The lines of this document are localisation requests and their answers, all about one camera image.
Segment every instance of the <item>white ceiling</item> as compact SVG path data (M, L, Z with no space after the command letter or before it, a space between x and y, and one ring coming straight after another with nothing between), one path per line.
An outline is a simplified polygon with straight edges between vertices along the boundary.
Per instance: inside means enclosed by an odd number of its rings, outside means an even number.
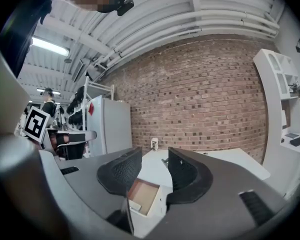
M115 11L103 14L80 9L62 0L53 1L52 12L45 18L43 25L38 24L34 35L70 49L68 58L72 59L72 63L64 63L64 56L32 46L18 77L31 99L34 102L42 101L37 88L50 87L61 92L55 100L67 104L71 95L84 83L84 77L76 83L72 81L79 60L84 60L84 69L90 64L89 73L95 79L100 74L93 68L96 63L104 62L108 69L114 69L154 47L187 37L185 31L199 28L196 35L206 35L211 30L220 34L240 31L245 35L274 38L277 31L275 27L254 19L244 20L253 23L253 26L228 23L229 20L239 23L243 21L241 17L225 15L223 12L246 12L267 21L269 18L265 13L276 19L283 5L279 0L133 1L134 8L121 17ZM212 10L222 11L215 15L173 18L190 12L216 12ZM205 24L212 20L218 22ZM272 29L274 33L262 29L264 27Z

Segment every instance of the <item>fluorescent light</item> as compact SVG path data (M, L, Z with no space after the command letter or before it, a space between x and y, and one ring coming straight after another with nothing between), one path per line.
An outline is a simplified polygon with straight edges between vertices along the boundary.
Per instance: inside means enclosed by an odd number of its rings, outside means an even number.
M68 49L60 47L60 46L55 45L53 43L43 41L43 40L38 39L36 37L32 37L32 41L33 41L33 43L32 43L33 46L37 46L37 47L49 50L51 52L60 54L60 55L65 56L65 57L67 57L69 55L69 50Z
M38 92L44 92L45 90L44 89L36 89ZM52 92L53 94L57 94L57 95L60 95L61 94L61 92L60 91L53 91Z

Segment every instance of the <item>white refrigerator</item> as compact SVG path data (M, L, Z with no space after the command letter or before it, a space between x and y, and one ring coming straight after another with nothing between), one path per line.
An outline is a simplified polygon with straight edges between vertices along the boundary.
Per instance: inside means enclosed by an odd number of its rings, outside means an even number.
M88 142L90 156L96 157L132 148L130 105L98 96L87 104L86 127L96 131Z

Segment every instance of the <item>red brick wall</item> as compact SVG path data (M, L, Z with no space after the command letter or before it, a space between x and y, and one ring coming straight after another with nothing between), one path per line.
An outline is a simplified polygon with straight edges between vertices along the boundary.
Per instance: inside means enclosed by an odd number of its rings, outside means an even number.
M149 51L110 73L116 100L131 105L134 147L193 151L241 148L261 163L267 141L265 95L253 57L272 42L206 35Z

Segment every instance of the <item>red sticker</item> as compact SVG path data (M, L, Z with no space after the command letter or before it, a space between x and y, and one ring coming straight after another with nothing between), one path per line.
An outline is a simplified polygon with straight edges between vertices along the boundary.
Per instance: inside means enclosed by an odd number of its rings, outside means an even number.
M89 110L88 110L89 114L92 116L92 114L94 113L94 111L95 111L95 107L94 107L94 105L92 103L90 103L90 107L89 107Z

